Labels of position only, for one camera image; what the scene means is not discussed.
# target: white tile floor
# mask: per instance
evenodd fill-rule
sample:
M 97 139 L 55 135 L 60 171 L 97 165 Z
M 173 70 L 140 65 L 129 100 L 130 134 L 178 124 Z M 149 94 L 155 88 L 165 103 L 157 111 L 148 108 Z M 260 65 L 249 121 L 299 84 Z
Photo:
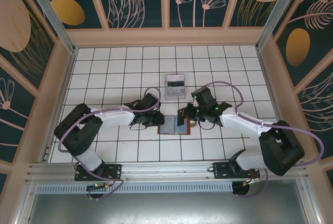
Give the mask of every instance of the white tile floor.
M 232 82 L 243 93 L 240 111 L 275 122 L 265 80 L 253 46 L 168 46 L 80 49 L 64 103 L 61 119 L 77 104 L 108 108 L 142 97 L 146 87 L 160 86 L 165 75 L 185 75 L 186 99 L 165 100 L 161 112 L 177 114 L 192 102 L 191 92 L 214 81 Z M 233 106 L 240 101 L 230 87 L 210 87 L 218 102 Z M 203 123 L 203 128 L 211 127 Z M 191 135 L 158 135 L 156 127 L 129 130 L 127 126 L 102 126 L 92 147 L 106 162 L 188 161 L 228 159 L 240 149 L 258 142 L 225 127 L 191 129 Z M 71 162 L 69 154 L 52 149 L 51 163 Z

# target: metal bracket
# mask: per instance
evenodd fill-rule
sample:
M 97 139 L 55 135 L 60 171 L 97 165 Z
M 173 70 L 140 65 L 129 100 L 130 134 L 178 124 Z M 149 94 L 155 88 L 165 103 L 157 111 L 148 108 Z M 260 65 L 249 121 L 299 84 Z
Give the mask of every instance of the metal bracket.
M 120 179 L 121 177 L 121 164 L 106 164 L 104 173 L 101 175 L 105 178 Z M 75 181 L 102 181 L 90 175 L 81 165 L 76 166 Z
M 210 170 L 214 173 L 215 179 L 248 179 L 252 177 L 252 173 L 250 173 L 248 170 L 240 170 L 237 175 L 234 174 L 234 172 L 229 168 L 229 162 L 224 163 L 213 163 L 212 170 Z M 260 173 L 258 170 L 252 171 L 258 178 L 260 177 Z

